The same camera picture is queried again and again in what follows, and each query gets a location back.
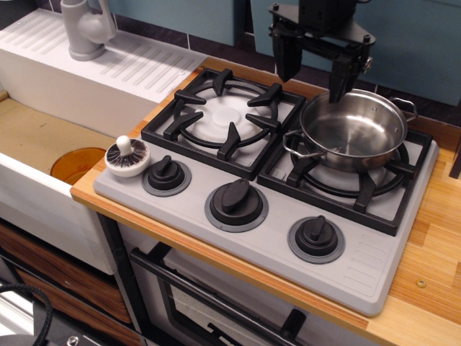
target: pot rim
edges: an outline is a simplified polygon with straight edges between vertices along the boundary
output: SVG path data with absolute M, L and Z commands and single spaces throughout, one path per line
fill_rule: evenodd
M 367 90 L 361 90 L 361 89 L 353 89 L 350 92 L 348 92 L 346 95 L 343 97 L 356 97 L 356 96 L 366 96 L 370 99 L 373 99 L 374 101 L 377 101 L 379 104 L 383 105 L 384 107 L 390 109 L 392 112 L 394 112 L 401 120 L 401 135 L 400 135 L 400 140 L 397 142 L 396 145 L 394 145 L 393 148 L 390 148 L 387 151 L 383 151 L 378 154 L 373 154 L 373 155 L 364 155 L 364 156 L 357 156 L 357 155 L 350 155 L 350 154 L 344 154 L 344 153 L 339 153 L 336 151 L 331 150 L 330 148 L 325 147 L 323 144 L 315 141 L 308 131 L 305 128 L 305 121 L 303 121 L 303 118 L 305 118 L 306 111 L 308 110 L 309 107 L 312 107 L 314 104 L 319 103 L 320 101 L 327 99 L 327 102 L 329 102 L 329 95 L 330 91 L 323 92 L 314 98 L 310 99 L 304 106 L 304 108 L 301 110 L 300 113 L 300 126 L 303 131 L 303 135 L 308 138 L 309 141 L 314 143 L 317 147 L 319 147 L 319 151 L 325 151 L 326 154 L 332 153 L 337 156 L 342 156 L 344 158 L 350 158 L 350 159 L 366 159 L 366 158 L 374 158 L 374 157 L 379 157 L 379 156 L 384 156 L 388 155 L 392 152 L 394 152 L 404 141 L 408 132 L 408 124 L 407 124 L 407 119 L 405 115 L 402 113 L 399 107 L 397 107 L 394 103 L 392 103 L 389 99 L 386 99 L 385 97 L 375 94 L 374 92 L 368 92 Z

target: sink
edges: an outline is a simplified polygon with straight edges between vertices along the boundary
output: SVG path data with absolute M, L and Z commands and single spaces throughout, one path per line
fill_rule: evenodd
M 76 146 L 107 149 L 205 56 L 120 31 L 92 61 L 68 47 L 62 16 L 43 9 L 0 31 L 0 218 L 111 275 L 97 214 L 50 166 Z
M 0 31 L 0 83 L 23 105 L 118 137 L 205 59 L 122 31 L 105 47 L 92 61 L 75 61 L 62 15 L 37 9 Z

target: oven handle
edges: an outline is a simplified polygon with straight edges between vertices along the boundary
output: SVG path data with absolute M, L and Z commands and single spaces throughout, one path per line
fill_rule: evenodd
M 186 294 L 197 299 L 201 303 L 204 303 L 209 307 L 214 308 L 215 310 L 232 318 L 234 321 L 237 321 L 241 325 L 257 332 L 262 337 L 265 337 L 266 339 L 275 342 L 276 345 L 302 346 L 299 342 L 294 341 L 297 333 L 286 334 L 290 339 L 293 340 L 288 340 L 284 338 L 275 329 L 266 326 L 265 324 L 258 321 L 258 319 L 248 315 L 246 312 L 221 299 L 212 292 L 204 289 L 203 287 L 180 275 L 179 273 L 168 268 L 167 266 L 162 265 L 161 258 L 152 258 L 149 255 L 141 252 L 138 248 L 135 248 L 130 253 L 130 260 L 132 260 L 137 265 L 140 265 L 144 269 L 148 270 L 149 272 L 153 273 L 158 278 L 166 281 L 170 285 L 182 290 Z M 301 322 L 300 325 L 302 325 L 302 323 L 305 320 L 305 315 L 300 311 L 297 312 L 299 313 L 298 323 Z

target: stove knob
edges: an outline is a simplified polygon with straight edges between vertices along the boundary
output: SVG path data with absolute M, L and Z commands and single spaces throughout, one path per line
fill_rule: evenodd
M 221 186 L 210 201 L 213 216 L 232 226 L 245 225 L 256 220 L 262 208 L 261 196 L 246 179 Z
M 148 169 L 148 184 L 156 190 L 173 190 L 184 181 L 185 175 L 182 167 L 171 156 L 166 155 Z
M 296 231 L 295 240 L 306 254 L 317 257 L 332 253 L 338 245 L 336 231 L 324 216 L 302 223 Z

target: oven window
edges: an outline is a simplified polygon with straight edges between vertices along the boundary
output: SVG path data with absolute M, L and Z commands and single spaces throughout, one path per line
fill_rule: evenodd
M 273 345 L 178 288 L 158 281 L 170 323 L 202 345 Z

